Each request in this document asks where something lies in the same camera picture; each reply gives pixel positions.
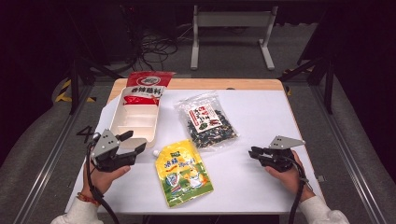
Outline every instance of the white sleeve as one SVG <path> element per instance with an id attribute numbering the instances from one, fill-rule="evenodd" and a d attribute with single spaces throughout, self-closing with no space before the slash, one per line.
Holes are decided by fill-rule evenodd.
<path id="1" fill-rule="evenodd" d="M 84 223 L 84 224 L 103 224 L 97 216 L 98 207 L 93 203 L 85 203 L 76 198 L 67 214 L 56 217 L 51 224 Z"/>
<path id="2" fill-rule="evenodd" d="M 309 224 L 348 224 L 347 217 L 338 210 L 330 210 L 325 202 L 315 196 L 300 203 Z"/>

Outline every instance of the chair leg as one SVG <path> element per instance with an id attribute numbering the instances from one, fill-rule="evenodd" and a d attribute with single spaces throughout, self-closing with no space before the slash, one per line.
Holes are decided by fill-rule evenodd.
<path id="1" fill-rule="evenodd" d="M 273 7 L 271 10 L 271 16 L 267 22 L 265 37 L 260 39 L 260 48 L 262 49 L 262 55 L 264 56 L 265 63 L 267 64 L 268 70 L 272 71 L 275 69 L 274 62 L 271 58 L 270 51 L 268 50 L 268 41 L 271 36 L 272 29 L 274 27 L 274 22 L 276 18 L 277 7 Z"/>
<path id="2" fill-rule="evenodd" d="M 194 32 L 194 40 L 192 43 L 191 70 L 197 70 L 198 69 L 198 53 L 199 53 L 198 6 L 194 6 L 193 32 Z"/>

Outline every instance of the human hand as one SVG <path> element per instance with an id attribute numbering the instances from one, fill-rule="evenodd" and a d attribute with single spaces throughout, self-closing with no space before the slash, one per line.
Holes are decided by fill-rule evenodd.
<path id="1" fill-rule="evenodd" d="M 303 164 L 300 161 L 300 158 L 298 157 L 297 153 L 292 150 L 294 159 L 300 166 L 304 169 Z M 297 168 L 293 166 L 291 169 L 288 171 L 280 173 L 276 169 L 272 168 L 271 166 L 266 166 L 265 171 L 267 171 L 271 176 L 277 178 L 280 180 L 282 185 L 289 190 L 293 194 L 297 194 L 298 188 L 299 188 L 299 183 L 300 183 L 300 176 Z M 303 188 L 303 194 L 301 196 L 300 202 L 305 201 L 308 198 L 311 198 L 315 196 L 315 193 L 307 186 L 304 185 Z"/>
<path id="2" fill-rule="evenodd" d="M 131 170 L 130 166 L 122 166 L 118 170 L 115 170 L 111 173 L 100 172 L 97 169 L 95 169 L 93 164 L 90 162 L 90 173 L 91 173 L 92 184 L 96 186 L 96 188 L 99 189 L 102 194 L 105 194 L 108 191 L 108 189 L 110 188 L 111 184 L 115 179 L 120 178 L 130 170 Z M 81 194 L 93 198 L 90 191 L 90 185 L 88 184 L 86 164 L 84 164 L 83 175 L 84 175 L 84 183 L 81 190 Z"/>

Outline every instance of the dark background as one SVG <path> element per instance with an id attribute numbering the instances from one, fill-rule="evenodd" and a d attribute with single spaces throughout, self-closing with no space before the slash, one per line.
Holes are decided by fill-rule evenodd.
<path id="1" fill-rule="evenodd" d="M 395 180 L 396 8 L 385 1 L 367 6 L 355 8 L 356 22 L 347 35 L 342 35 L 343 44 L 334 60 L 335 74 Z M 276 23 L 318 22 L 324 10 L 318 6 L 280 7 Z M 132 15 L 130 24 L 125 22 L 125 15 Z M 0 8 L 0 163 L 29 125 L 51 108 L 52 92 L 68 76 L 75 49 L 100 64 L 130 62 L 138 44 L 131 41 L 131 36 L 138 39 L 142 25 L 175 38 L 179 35 L 176 27 L 190 23 L 191 15 L 192 7 L 127 7 L 127 14 L 122 14 L 119 6 L 66 10 L 46 1 L 4 4 Z M 306 59 L 323 51 L 323 44 L 316 44 L 316 40 L 331 39 L 333 29 L 322 27 L 322 31 L 311 39 L 308 53 L 303 55 Z"/>

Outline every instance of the red snack bag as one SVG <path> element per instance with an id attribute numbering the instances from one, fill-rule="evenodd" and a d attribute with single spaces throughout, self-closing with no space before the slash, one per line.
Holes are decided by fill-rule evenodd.
<path id="1" fill-rule="evenodd" d="M 155 71 L 131 73 L 126 87 L 132 87 L 132 90 L 130 94 L 124 96 L 124 104 L 157 105 L 174 74 Z"/>

